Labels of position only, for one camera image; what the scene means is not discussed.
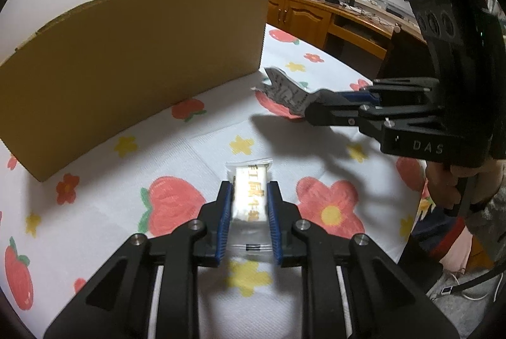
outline floral tablecloth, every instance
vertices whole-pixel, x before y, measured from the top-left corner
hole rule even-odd
[[[0,286],[36,337],[129,235],[169,233],[215,200],[227,162],[272,158],[273,179],[303,217],[340,236],[366,232],[399,259],[423,188],[418,162],[383,155],[356,128],[310,126],[251,90],[264,66],[309,91],[369,82],[269,25],[261,65],[127,129],[44,183],[0,145]],[[298,269],[232,257],[203,269],[199,290],[201,337],[300,337]]]

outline finger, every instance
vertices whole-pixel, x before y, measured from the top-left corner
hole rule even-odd
[[[450,171],[444,170],[442,163],[427,162],[425,175],[436,186],[456,186],[459,180]]]
[[[454,187],[439,187],[428,182],[427,186],[431,199],[441,208],[452,209],[452,207],[460,202],[460,193]]]
[[[450,171],[457,177],[470,177],[482,172],[493,172],[502,164],[502,160],[488,158],[479,168],[466,168],[463,166],[452,165]]]

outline gray sleeve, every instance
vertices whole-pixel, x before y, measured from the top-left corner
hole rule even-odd
[[[499,192],[482,211],[470,214],[466,225],[494,262],[506,258],[506,176]]]

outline yellow flower center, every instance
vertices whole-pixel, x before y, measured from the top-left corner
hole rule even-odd
[[[328,205],[321,212],[321,220],[328,226],[337,226],[342,222],[342,213],[337,206]]]

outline screw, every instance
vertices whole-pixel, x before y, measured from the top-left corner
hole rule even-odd
[[[311,222],[305,219],[299,219],[297,222],[295,222],[295,227],[300,231],[306,231],[310,228]]]
[[[188,222],[188,228],[193,231],[200,231],[204,228],[204,223],[201,220],[192,219],[190,222]]]
[[[369,244],[370,238],[366,234],[364,234],[364,233],[357,233],[353,237],[353,240],[359,246],[366,246],[366,245]]]
[[[135,246],[142,245],[148,240],[148,237],[143,233],[135,233],[130,237],[130,243]]]

